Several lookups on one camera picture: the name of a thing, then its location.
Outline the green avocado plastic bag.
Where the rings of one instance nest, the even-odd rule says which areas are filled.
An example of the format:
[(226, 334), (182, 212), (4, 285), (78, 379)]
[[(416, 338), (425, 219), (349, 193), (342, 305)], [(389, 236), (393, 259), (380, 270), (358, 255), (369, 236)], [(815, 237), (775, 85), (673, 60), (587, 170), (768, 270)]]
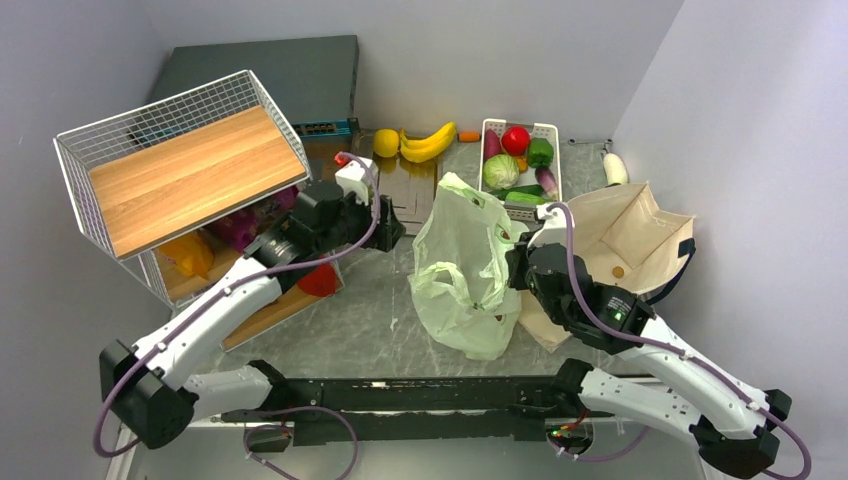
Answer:
[(508, 285), (506, 253), (527, 231), (496, 197), (444, 174), (413, 240), (408, 277), (415, 311), (435, 341), (472, 360), (505, 352), (522, 310)]

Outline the yellow banana bunch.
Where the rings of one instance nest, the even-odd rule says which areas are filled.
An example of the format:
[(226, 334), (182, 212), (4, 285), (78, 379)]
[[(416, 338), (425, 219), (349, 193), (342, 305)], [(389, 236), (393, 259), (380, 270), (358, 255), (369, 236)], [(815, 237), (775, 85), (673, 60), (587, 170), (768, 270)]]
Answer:
[(455, 122), (444, 124), (437, 132), (425, 139), (410, 139), (404, 129), (399, 130), (400, 155), (412, 163), (423, 163), (434, 159), (453, 143), (457, 134)]

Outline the yellow lemon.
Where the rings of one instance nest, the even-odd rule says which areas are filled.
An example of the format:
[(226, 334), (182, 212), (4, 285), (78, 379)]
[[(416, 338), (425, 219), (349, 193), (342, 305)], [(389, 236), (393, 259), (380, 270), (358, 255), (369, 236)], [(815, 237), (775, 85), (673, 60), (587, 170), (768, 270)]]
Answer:
[(400, 136), (393, 129), (379, 129), (373, 136), (373, 153), (383, 158), (394, 157), (400, 149)]

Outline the green bell pepper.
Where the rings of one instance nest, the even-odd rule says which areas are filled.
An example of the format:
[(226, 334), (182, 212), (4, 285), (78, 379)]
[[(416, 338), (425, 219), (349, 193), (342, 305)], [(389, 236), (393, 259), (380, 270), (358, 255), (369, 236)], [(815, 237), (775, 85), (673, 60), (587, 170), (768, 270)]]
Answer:
[(526, 151), (529, 167), (549, 167), (554, 159), (554, 147), (546, 138), (534, 137)]

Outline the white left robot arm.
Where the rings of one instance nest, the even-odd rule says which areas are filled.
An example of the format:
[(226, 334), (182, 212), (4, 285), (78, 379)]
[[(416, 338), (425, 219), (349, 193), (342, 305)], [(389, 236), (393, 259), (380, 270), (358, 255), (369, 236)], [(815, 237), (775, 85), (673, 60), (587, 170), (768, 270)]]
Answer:
[(149, 449), (216, 414), (244, 410), (264, 420), (279, 417), (296, 402), (285, 377), (268, 362), (198, 375), (201, 357), (317, 267), (358, 247), (389, 252), (405, 232), (388, 195), (361, 200), (355, 191), (324, 181), (300, 191), (294, 207), (194, 303), (133, 345), (115, 340), (101, 351), (103, 405), (94, 427), (95, 452), (111, 454), (101, 440), (108, 414)]

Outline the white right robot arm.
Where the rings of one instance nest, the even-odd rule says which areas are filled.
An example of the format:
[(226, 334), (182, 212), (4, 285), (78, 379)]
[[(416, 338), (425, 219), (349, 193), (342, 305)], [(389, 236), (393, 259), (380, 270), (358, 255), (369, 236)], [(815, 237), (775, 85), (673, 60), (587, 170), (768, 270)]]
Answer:
[(567, 360), (551, 401), (564, 415), (586, 410), (621, 415), (692, 444), (701, 459), (739, 479), (768, 474), (780, 448), (775, 429), (791, 398), (736, 379), (682, 340), (637, 295), (595, 281), (561, 244), (520, 242), (506, 254), (508, 284), (527, 291), (556, 325), (584, 345), (645, 369), (661, 393)]

